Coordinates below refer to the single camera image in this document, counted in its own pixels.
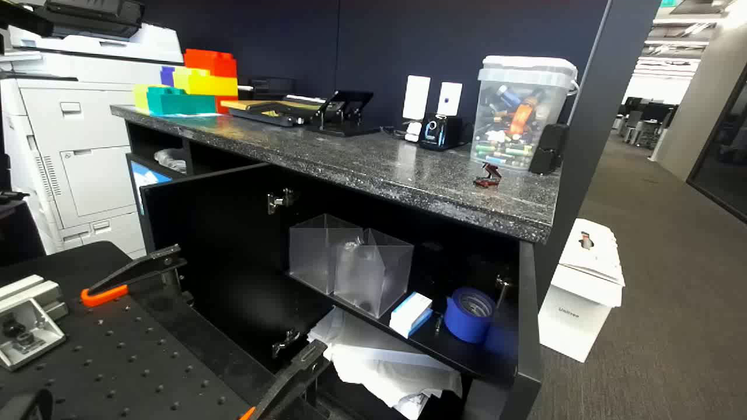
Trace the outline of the black perforated work table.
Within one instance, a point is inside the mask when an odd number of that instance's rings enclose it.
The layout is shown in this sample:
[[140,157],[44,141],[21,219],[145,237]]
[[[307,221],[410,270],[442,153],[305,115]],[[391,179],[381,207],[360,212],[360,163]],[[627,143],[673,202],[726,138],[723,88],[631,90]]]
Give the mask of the black perforated work table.
[[175,296],[136,296],[86,311],[76,291],[128,256],[96,242],[4,263],[0,282],[55,281],[70,313],[65,341],[19,370],[0,370],[0,400],[51,395],[53,420],[237,420],[271,374]]

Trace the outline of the silver aluminium bracket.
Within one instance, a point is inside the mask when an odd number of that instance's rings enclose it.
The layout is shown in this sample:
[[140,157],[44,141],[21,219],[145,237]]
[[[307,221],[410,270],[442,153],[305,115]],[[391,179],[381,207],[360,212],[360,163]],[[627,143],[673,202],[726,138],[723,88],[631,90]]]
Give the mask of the silver aluminium bracket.
[[37,272],[0,286],[0,363],[19,370],[65,341],[61,286]]

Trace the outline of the granite countertop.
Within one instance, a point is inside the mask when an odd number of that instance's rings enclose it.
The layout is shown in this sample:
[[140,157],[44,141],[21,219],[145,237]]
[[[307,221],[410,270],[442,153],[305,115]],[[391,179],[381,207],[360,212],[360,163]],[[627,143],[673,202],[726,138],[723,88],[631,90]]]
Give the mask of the granite countertop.
[[112,104],[126,123],[257,158],[361,193],[457,219],[485,232],[547,242],[556,226],[561,173],[501,169],[498,187],[477,187],[484,165],[467,152],[430,152],[384,132],[334,138],[236,116],[153,116]]

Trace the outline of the white card right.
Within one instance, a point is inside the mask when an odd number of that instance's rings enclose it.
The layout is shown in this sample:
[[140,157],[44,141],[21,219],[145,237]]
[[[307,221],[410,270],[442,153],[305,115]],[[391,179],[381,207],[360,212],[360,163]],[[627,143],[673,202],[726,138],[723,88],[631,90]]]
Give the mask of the white card right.
[[444,82],[439,88],[437,115],[439,116],[454,116],[459,111],[461,83],[459,82]]

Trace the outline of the black cabinet door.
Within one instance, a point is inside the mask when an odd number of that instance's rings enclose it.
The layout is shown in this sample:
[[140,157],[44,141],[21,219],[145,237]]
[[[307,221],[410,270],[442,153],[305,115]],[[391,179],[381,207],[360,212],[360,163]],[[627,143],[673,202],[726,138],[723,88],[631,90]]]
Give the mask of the black cabinet door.
[[[266,212],[266,193],[294,206]],[[142,188],[150,246],[179,246],[194,305],[266,368],[303,345],[329,304],[289,277],[289,229],[317,214],[307,179],[268,163],[181,178]]]

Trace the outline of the small red black figurine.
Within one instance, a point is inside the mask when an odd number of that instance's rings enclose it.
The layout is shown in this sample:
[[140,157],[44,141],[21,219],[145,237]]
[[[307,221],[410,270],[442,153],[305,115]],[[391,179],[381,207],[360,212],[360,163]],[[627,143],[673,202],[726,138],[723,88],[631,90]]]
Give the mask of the small red black figurine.
[[484,173],[473,178],[473,184],[480,188],[493,188],[501,183],[500,165],[493,160],[484,163]]

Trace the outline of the small white blue box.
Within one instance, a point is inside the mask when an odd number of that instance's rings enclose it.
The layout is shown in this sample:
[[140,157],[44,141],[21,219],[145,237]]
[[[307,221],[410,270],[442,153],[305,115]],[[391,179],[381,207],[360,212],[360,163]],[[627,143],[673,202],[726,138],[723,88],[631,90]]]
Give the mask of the small white blue box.
[[409,338],[430,320],[430,314],[431,299],[421,291],[410,291],[402,304],[395,305],[388,326]]

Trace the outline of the black orange clamp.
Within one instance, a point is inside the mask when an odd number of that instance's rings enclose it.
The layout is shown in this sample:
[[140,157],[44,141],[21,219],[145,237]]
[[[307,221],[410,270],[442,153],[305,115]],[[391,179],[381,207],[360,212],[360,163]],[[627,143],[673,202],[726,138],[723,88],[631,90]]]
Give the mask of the black orange clamp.
[[237,420],[266,420],[286,400],[303,395],[317,370],[327,367],[324,351],[322,341],[307,344]]
[[126,265],[108,272],[97,282],[79,289],[79,304],[86,311],[103,309],[112,300],[118,300],[124,296],[131,296],[142,281],[160,272],[178,272],[186,258],[181,256],[179,246],[167,246],[160,250],[153,250],[145,256],[138,256],[128,261]]

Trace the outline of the black speaker with blue logo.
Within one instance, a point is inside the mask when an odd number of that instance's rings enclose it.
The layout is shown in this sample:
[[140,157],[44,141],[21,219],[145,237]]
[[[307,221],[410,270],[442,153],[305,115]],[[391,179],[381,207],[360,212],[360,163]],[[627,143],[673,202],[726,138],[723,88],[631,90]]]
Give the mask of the black speaker with blue logo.
[[461,116],[433,116],[422,129],[421,146],[437,152],[454,149],[465,143],[465,132]]

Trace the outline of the white office printer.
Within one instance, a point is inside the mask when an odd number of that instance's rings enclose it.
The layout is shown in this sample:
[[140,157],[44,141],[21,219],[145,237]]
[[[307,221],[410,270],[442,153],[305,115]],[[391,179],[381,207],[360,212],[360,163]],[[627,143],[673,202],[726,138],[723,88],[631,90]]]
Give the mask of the white office printer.
[[140,23],[128,37],[42,37],[10,26],[3,45],[10,187],[25,193],[44,253],[104,240],[142,256],[131,143],[112,104],[131,108],[136,86],[181,64],[178,32]]

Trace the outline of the crumpled white plastic sheet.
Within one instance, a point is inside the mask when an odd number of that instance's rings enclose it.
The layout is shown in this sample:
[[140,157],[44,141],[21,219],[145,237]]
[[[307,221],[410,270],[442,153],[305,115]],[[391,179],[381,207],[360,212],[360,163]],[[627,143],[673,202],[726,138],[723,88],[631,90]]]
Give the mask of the crumpled white plastic sheet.
[[347,384],[365,384],[388,408],[418,420],[430,400],[461,397],[461,374],[365,320],[331,309],[310,332]]

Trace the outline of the white card left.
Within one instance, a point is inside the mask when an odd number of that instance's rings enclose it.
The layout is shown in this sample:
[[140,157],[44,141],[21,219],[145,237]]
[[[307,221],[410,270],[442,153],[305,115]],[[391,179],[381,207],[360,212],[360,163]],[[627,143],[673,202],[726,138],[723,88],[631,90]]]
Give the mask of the white card left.
[[421,121],[426,109],[430,80],[422,74],[409,74],[403,88],[402,116],[409,121]]

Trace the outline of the clear storage box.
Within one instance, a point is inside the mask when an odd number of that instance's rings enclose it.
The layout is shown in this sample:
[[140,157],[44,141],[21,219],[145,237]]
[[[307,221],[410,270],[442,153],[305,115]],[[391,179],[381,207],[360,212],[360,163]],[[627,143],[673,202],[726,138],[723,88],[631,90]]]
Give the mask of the clear storage box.
[[327,212],[294,223],[289,229],[289,275],[314,291],[331,295],[338,254],[360,236],[360,226]]
[[412,246],[360,229],[338,247],[334,296],[381,320],[409,289]]

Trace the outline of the white card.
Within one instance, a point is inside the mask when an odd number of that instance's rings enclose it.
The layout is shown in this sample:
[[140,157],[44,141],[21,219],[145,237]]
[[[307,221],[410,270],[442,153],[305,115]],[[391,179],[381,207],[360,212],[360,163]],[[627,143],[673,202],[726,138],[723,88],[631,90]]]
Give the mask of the white card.
[[437,115],[439,116],[454,116],[459,111],[461,83],[459,82],[444,82],[439,88]]
[[409,121],[421,121],[426,109],[430,80],[422,74],[409,74],[403,88],[402,116]]

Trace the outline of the black device on counter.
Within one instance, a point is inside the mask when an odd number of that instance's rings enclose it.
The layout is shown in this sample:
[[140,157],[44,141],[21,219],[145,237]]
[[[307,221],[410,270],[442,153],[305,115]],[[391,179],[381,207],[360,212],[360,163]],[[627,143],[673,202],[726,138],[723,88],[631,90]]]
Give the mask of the black device on counter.
[[541,130],[537,149],[530,160],[530,170],[535,174],[550,174],[561,169],[562,152],[568,143],[568,125],[565,123],[549,123]]

